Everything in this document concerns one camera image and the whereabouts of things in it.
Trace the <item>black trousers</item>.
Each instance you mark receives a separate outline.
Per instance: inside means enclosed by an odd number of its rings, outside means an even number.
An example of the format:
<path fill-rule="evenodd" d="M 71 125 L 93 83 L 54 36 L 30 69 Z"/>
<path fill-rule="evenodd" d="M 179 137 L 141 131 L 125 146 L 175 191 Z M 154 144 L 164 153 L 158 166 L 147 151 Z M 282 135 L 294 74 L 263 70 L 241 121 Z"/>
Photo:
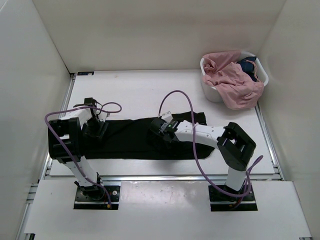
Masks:
<path fill-rule="evenodd" d="M 154 117 L 108 120 L 101 142 L 84 139 L 86 159 L 193 160 L 191 142 L 173 142 L 168 150 L 152 145 L 150 126 Z"/>

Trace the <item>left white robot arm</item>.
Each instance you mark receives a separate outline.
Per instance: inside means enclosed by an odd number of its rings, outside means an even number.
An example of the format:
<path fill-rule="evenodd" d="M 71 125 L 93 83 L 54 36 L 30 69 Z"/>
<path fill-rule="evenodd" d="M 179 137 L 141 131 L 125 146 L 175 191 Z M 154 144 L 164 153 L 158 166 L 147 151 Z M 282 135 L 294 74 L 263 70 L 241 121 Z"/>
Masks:
<path fill-rule="evenodd" d="M 102 143 L 108 123 L 99 120 L 98 102 L 85 98 L 60 119 L 46 121 L 48 150 L 52 159 L 66 166 L 76 177 L 75 184 L 83 195 L 100 201 L 107 198 L 102 179 L 85 157 L 86 143 Z"/>

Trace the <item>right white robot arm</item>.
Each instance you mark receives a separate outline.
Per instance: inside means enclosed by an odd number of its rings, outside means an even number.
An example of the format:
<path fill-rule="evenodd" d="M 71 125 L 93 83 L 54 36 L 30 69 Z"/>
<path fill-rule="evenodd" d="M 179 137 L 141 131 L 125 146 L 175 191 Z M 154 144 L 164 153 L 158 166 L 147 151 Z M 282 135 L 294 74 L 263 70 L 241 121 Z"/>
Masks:
<path fill-rule="evenodd" d="M 246 197 L 252 188 L 251 167 L 248 166 L 256 149 L 254 140 L 235 122 L 226 126 L 208 126 L 196 122 L 195 113 L 190 120 L 174 117 L 166 112 L 155 117 L 150 124 L 150 132 L 158 137 L 168 150 L 177 150 L 177 144 L 191 143 L 195 163 L 204 179 L 219 193 L 230 200 Z M 202 169 L 197 145 L 218 150 L 228 166 L 225 187 L 221 188 Z"/>

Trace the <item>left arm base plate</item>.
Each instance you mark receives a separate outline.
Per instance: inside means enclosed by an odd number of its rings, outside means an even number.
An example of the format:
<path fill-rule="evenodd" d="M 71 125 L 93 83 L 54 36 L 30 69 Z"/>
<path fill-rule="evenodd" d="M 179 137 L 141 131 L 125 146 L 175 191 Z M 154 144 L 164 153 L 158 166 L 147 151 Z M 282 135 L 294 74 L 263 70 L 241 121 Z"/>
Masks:
<path fill-rule="evenodd" d="M 104 186 L 110 196 L 110 202 L 103 189 L 100 189 L 97 194 L 85 194 L 77 187 L 73 208 L 75 210 L 118 210 L 121 194 L 120 185 L 105 185 Z"/>

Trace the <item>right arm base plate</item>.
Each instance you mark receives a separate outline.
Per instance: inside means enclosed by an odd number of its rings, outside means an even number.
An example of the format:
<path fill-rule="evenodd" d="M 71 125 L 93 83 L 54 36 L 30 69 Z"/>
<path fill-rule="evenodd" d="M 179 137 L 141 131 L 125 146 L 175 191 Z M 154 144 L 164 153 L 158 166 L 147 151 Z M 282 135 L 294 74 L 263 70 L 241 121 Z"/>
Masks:
<path fill-rule="evenodd" d="M 250 212 L 258 211 L 253 187 L 248 195 L 241 200 L 240 197 L 231 197 L 215 189 L 212 185 L 208 186 L 208 194 L 211 212 Z"/>

